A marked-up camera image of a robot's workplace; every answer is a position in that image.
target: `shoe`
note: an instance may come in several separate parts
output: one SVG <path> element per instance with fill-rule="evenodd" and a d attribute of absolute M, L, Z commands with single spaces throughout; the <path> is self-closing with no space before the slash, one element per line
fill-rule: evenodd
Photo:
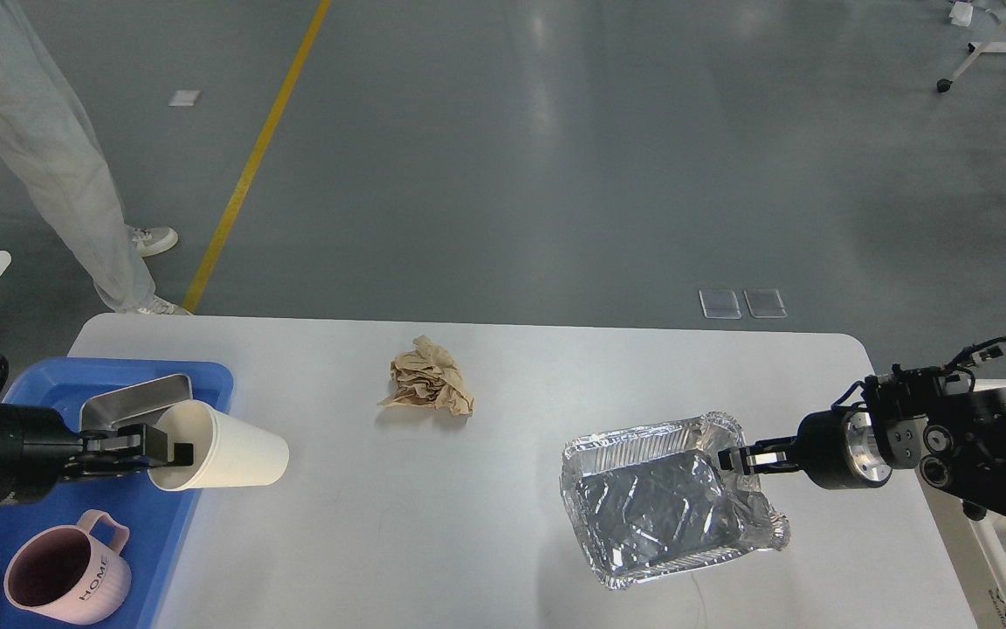
<path fill-rule="evenodd" d="M 153 299 L 145 306 L 129 310 L 130 315 L 191 315 L 192 312 L 178 306 L 178 304 L 165 301 L 163 298 L 153 295 Z"/>
<path fill-rule="evenodd" d="M 172 227 L 131 228 L 131 242 L 142 258 L 165 254 L 176 245 L 176 231 Z"/>

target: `pink mug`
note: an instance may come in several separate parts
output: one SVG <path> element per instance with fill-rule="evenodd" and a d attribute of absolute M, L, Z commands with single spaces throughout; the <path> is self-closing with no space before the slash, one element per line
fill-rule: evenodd
<path fill-rule="evenodd" d="M 93 537 L 99 520 L 116 529 L 111 544 Z M 123 605 L 131 589 L 131 568 L 119 557 L 129 529 L 105 511 L 85 511 L 74 525 L 35 534 L 7 566 L 3 589 L 16 608 L 41 616 L 92 625 Z"/>

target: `person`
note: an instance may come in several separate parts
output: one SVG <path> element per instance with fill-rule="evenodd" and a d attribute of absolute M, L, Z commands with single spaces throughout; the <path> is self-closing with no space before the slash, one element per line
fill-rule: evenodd
<path fill-rule="evenodd" d="M 0 156 L 116 312 L 188 315 L 155 294 L 142 261 L 171 227 L 128 227 L 123 200 L 76 93 L 16 0 L 0 0 Z"/>

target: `white paper cup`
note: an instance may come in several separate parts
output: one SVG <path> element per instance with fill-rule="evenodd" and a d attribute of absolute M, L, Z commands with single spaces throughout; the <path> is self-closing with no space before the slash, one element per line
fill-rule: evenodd
<path fill-rule="evenodd" d="M 279 435 L 236 420 L 199 400 L 170 407 L 156 423 L 171 443 L 192 443 L 192 465 L 152 468 L 165 491 L 269 485 L 287 471 L 290 447 Z"/>

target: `paper on floor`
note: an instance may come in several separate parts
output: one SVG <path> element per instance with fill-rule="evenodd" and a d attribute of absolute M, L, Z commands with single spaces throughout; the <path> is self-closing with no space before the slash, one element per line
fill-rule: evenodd
<path fill-rule="evenodd" d="M 973 23 L 973 4 L 954 3 L 954 8 L 950 9 L 950 22 L 954 25 Z"/>
<path fill-rule="evenodd" d="M 169 100 L 171 108 L 191 108 L 196 104 L 196 99 L 200 97 L 200 90 L 178 90 L 173 92 L 172 99 Z"/>
<path fill-rule="evenodd" d="M 465 386 L 453 355 L 426 335 L 413 339 L 413 351 L 395 355 L 390 363 L 395 390 L 379 406 L 447 408 L 452 415 L 472 414 L 475 398 Z"/>

